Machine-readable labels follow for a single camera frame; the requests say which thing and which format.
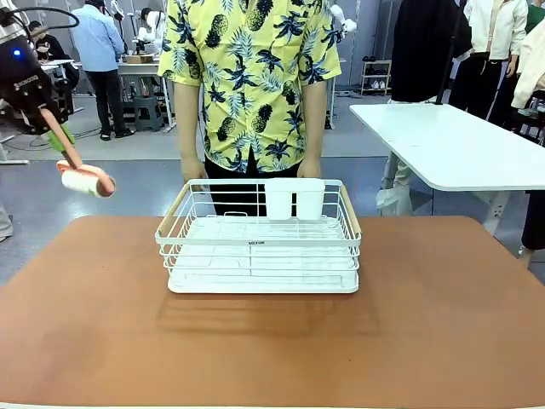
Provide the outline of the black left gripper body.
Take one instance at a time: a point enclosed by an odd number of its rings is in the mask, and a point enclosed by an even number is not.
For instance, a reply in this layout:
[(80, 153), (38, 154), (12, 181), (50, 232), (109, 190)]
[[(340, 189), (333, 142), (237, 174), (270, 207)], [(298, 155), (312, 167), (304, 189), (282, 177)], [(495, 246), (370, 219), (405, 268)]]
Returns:
[(52, 83), (24, 36), (1, 44), (1, 98), (31, 116), (41, 109), (56, 113)]

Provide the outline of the person's right hand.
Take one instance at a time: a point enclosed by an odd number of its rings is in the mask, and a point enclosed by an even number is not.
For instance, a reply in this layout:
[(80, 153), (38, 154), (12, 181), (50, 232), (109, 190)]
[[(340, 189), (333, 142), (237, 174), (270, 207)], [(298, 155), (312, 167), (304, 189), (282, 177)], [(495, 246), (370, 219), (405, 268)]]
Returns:
[(207, 178), (204, 164), (198, 157), (194, 156), (181, 158), (181, 172), (185, 183), (188, 183), (190, 180), (201, 180)]

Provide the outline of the person's left hand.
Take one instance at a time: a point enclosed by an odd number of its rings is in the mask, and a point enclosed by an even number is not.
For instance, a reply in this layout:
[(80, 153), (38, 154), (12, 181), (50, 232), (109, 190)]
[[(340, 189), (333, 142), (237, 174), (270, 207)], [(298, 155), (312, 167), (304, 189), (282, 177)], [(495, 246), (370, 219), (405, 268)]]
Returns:
[(300, 178), (320, 178), (321, 165), (319, 158), (304, 158), (299, 164), (297, 176)]

